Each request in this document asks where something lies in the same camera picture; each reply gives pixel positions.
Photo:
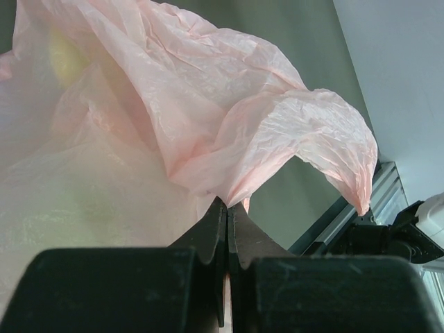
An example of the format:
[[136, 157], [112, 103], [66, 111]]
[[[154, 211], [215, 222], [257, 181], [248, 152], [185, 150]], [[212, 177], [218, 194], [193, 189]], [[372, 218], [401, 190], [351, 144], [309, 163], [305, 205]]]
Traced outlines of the pink plastic bag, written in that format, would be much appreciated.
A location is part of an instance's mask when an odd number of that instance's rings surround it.
[[377, 144], [274, 44], [154, 1], [18, 1], [1, 56], [1, 308], [66, 247], [165, 246], [291, 158], [370, 206]]

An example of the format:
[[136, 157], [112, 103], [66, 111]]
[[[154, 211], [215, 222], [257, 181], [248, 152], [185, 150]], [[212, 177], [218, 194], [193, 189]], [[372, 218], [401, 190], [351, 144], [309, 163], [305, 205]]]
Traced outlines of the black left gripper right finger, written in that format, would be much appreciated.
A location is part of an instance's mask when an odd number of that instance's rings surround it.
[[295, 256], [242, 205], [228, 210], [234, 332], [442, 332], [412, 265], [390, 256]]

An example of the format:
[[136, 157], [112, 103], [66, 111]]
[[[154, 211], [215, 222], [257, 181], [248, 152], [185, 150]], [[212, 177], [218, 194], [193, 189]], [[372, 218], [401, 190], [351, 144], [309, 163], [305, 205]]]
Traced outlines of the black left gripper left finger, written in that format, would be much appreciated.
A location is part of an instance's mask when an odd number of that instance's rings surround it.
[[227, 208], [161, 248], [58, 248], [27, 266], [2, 332], [218, 332]]

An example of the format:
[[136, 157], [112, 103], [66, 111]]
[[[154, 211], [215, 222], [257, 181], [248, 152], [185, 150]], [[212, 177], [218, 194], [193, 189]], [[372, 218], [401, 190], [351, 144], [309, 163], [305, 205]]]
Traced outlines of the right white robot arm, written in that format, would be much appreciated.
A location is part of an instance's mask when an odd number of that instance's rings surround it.
[[443, 195], [417, 201], [399, 212], [390, 225], [350, 226], [348, 255], [388, 255], [412, 264], [443, 257]]

